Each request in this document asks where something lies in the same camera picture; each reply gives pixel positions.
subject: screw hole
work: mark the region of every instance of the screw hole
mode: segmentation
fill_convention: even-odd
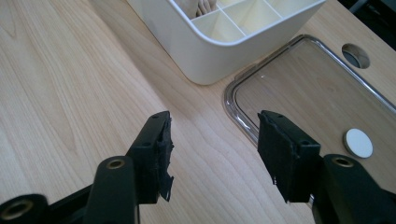
[[[106,167],[107,167],[107,169],[113,170],[113,169],[119,169],[119,168],[121,168],[124,164],[125,164],[125,161],[120,160],[120,159],[115,159],[115,160],[113,160],[113,161],[110,161],[110,162],[107,164]]]
[[[335,157],[332,159],[332,162],[334,162],[335,164],[339,165],[339,166],[343,166],[346,168],[350,168],[353,166],[353,162],[350,160],[347,160],[345,158],[342,157]]]
[[[3,213],[1,214],[1,218],[3,220],[12,220],[17,217],[21,217],[23,214],[29,212],[32,207],[32,201],[25,199],[17,201],[3,211]]]

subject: round hole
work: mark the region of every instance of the round hole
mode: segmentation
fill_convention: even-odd
[[[107,167],[107,169],[118,169],[118,168],[122,167],[124,164],[125,164],[125,161],[115,159],[113,161],[110,161],[106,167]]]
[[[368,68],[370,59],[367,53],[360,47],[353,44],[345,44],[342,47],[343,55],[347,61],[357,68]]]
[[[343,166],[343,167],[352,167],[353,166],[353,162],[350,160],[347,160],[345,158],[342,157],[335,157],[332,159],[332,162],[334,162],[335,164],[339,165],[339,166]]]
[[[32,207],[32,201],[25,199],[17,201],[3,211],[1,218],[3,220],[12,220],[14,218],[21,217],[23,214],[29,212]]]

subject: wooden surface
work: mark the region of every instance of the wooden surface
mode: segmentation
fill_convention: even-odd
[[[340,56],[345,43],[365,49],[371,65],[358,72],[396,103],[395,51],[337,1],[300,33]],[[314,222],[306,204],[284,203],[227,117],[233,75],[189,82],[125,1],[1,0],[0,80],[0,203],[28,193],[54,203],[91,184],[100,161],[169,110],[172,198],[141,206],[142,223]]]

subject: white round object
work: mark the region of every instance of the white round object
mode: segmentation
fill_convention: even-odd
[[[373,144],[366,133],[359,129],[351,129],[344,137],[346,148],[354,155],[369,158],[373,154]]]

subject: white plastic container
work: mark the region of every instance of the white plastic container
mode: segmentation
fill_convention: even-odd
[[[325,0],[218,0],[190,20],[173,0],[128,0],[184,75],[209,85],[288,43]]]

